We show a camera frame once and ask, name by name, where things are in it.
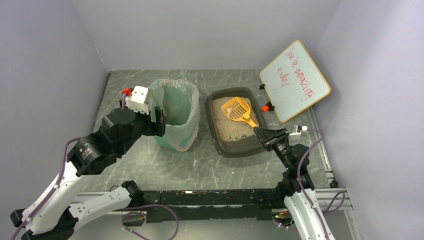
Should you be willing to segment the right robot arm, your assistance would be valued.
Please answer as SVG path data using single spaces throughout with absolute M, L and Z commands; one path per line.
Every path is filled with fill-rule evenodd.
M 334 240 L 307 169 L 310 152 L 324 136 L 321 135 L 311 146 L 290 145 L 285 128 L 274 130 L 254 127 L 253 130 L 264 149 L 274 152 L 285 168 L 275 192 L 291 215 L 301 239 Z

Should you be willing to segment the yellow litter scoop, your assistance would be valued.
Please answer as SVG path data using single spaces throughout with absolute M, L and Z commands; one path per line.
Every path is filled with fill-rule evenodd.
M 232 108 L 230 115 L 226 113 L 227 108 Z M 244 122 L 252 128 L 259 126 L 251 118 L 251 107 L 241 97 L 233 97 L 224 103 L 220 109 L 228 119 L 234 122 Z

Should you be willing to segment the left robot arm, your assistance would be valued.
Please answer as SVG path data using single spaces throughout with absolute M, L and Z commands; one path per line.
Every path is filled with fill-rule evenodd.
M 96 176 L 115 164 L 142 136 L 163 136 L 166 117 L 161 107 L 153 112 L 115 108 L 102 119 L 96 132 L 74 138 L 64 147 L 58 175 L 29 207 L 10 216 L 16 233 L 25 229 L 24 240 L 67 240 L 83 225 L 120 209 L 142 205 L 144 192 L 132 180 L 110 193 L 75 204 L 75 197 Z

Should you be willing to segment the dark grey litter tray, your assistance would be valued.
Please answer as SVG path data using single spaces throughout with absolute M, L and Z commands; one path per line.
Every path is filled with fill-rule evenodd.
M 248 157 L 263 152 L 265 149 L 255 135 L 246 136 L 236 141 L 225 141 L 219 136 L 217 121 L 215 120 L 213 111 L 213 101 L 225 97 L 244 97 L 249 99 L 251 102 L 251 112 L 255 114 L 258 125 L 261 128 L 267 127 L 261 108 L 253 92 L 248 87 L 231 87 L 215 91 L 206 98 L 204 107 L 216 151 L 226 158 Z

